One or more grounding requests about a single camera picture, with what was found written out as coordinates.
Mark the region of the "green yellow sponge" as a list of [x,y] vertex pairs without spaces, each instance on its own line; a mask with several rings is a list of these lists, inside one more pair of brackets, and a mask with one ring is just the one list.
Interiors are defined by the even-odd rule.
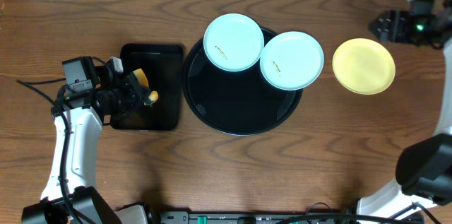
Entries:
[[138,81],[138,84],[140,86],[147,88],[147,90],[150,92],[149,94],[145,94],[146,99],[144,101],[144,105],[151,106],[154,102],[158,100],[159,98],[158,92],[150,89],[149,80],[147,76],[144,74],[142,69],[136,69],[135,71],[133,71],[133,75]]

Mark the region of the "yellow plate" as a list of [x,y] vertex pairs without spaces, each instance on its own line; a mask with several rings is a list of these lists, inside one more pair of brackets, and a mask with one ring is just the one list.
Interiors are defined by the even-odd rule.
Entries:
[[378,42],[365,38],[342,43],[333,55],[332,66],[338,82],[361,95],[385,91],[396,75],[390,52]]

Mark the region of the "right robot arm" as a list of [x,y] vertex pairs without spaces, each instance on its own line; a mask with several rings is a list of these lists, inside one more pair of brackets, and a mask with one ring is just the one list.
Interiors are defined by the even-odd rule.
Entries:
[[451,0],[433,14],[435,0],[407,0],[407,11],[384,11],[369,24],[381,42],[428,45],[442,51],[445,83],[439,121],[432,137],[406,148],[395,178],[357,202],[360,223],[394,223],[418,211],[451,202]]

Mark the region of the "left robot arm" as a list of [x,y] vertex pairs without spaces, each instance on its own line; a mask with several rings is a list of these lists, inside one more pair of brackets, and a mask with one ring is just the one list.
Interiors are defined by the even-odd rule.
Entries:
[[147,223],[141,204],[113,210],[95,188],[97,145],[105,117],[122,118],[156,96],[142,69],[116,65],[64,67],[67,84],[51,102],[56,145],[39,203],[23,209],[22,223]]

